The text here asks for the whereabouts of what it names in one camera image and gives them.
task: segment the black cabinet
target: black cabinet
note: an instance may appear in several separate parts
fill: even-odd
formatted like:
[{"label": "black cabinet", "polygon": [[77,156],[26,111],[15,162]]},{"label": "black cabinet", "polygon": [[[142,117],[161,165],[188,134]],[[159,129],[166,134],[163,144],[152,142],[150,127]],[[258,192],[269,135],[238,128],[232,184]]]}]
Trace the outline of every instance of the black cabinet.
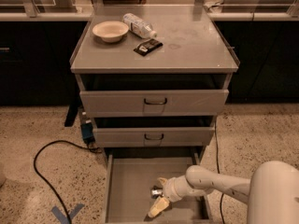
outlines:
[{"label": "black cabinet", "polygon": [[298,21],[217,21],[240,60],[231,102],[299,100]]},{"label": "black cabinet", "polygon": [[0,105],[69,105],[69,59],[86,21],[0,22]]}]

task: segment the blue tape mark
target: blue tape mark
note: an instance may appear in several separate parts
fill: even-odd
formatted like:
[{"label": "blue tape mark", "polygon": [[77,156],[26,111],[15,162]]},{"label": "blue tape mark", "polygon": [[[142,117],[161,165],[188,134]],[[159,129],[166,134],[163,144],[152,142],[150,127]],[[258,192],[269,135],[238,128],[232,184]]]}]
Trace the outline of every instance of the blue tape mark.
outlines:
[{"label": "blue tape mark", "polygon": [[[84,207],[84,204],[77,204],[77,206],[70,212],[69,216],[71,219],[75,217],[75,215]],[[69,224],[67,217],[59,210],[59,208],[55,205],[51,212],[56,216],[56,218],[60,221],[61,224]]]}]

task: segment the black package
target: black package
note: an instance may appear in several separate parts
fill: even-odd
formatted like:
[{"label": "black package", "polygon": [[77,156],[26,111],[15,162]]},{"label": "black package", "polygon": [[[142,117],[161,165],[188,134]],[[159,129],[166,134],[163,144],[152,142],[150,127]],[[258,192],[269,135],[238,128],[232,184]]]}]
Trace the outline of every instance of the black package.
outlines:
[{"label": "black package", "polygon": [[139,44],[138,47],[134,49],[134,51],[142,56],[145,56],[162,45],[163,43],[161,43],[160,41],[151,39]]}]

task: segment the drawer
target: drawer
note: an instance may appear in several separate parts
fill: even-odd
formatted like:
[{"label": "drawer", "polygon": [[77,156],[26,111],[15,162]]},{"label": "drawer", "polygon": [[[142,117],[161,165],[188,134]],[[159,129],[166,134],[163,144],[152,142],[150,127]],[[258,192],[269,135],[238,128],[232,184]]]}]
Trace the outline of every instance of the drawer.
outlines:
[{"label": "drawer", "polygon": [[222,111],[227,90],[82,91],[89,117],[215,115]]},{"label": "drawer", "polygon": [[155,201],[150,190],[161,186],[157,178],[184,175],[188,167],[199,163],[198,153],[188,148],[113,148],[108,156],[102,224],[214,223],[206,197],[184,198],[150,222],[145,220]]},{"label": "drawer", "polygon": [[207,146],[212,117],[94,119],[93,135],[100,147]]}]

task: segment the bottle cap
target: bottle cap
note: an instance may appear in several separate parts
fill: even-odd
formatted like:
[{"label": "bottle cap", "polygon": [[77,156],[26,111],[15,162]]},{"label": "bottle cap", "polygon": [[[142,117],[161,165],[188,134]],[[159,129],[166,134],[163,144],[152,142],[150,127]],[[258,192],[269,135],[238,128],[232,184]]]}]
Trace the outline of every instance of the bottle cap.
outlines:
[{"label": "bottle cap", "polygon": [[150,33],[149,33],[149,37],[150,38],[155,38],[155,37],[157,37],[157,32],[156,31],[151,31]]}]

